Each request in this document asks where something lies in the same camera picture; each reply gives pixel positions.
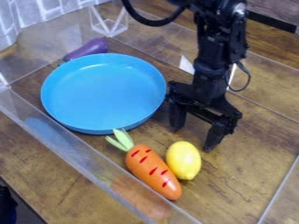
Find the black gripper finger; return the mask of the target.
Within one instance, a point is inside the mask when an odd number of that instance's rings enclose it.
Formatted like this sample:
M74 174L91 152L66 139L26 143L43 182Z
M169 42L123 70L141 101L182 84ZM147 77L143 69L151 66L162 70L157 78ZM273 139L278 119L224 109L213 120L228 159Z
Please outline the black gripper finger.
M173 132L177 132L186 123L188 109L186 106L179 104L177 101L170 100L170 126Z
M229 122L228 120L217 121L210 127L204 149L212 152L224 140L224 137L234 133L236 128L237 124L234 122Z

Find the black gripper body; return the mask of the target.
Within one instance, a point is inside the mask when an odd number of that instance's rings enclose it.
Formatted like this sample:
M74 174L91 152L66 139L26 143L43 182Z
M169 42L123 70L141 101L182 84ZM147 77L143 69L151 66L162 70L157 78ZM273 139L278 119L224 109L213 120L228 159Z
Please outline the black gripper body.
M229 83L225 80L200 80L193 84L170 81L169 102L174 100L185 105L188 113L194 113L209 123L228 120L238 126L244 115L228 101L228 87Z

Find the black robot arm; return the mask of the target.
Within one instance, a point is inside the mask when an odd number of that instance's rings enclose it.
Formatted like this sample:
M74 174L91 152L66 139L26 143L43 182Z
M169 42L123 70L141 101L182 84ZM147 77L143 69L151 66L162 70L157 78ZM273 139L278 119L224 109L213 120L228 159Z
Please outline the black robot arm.
M193 83L169 83L170 124L179 130L189 114L210 123L205 150L213 151L242 118L226 92L233 67L248 57L248 0L169 1L194 12L200 43Z

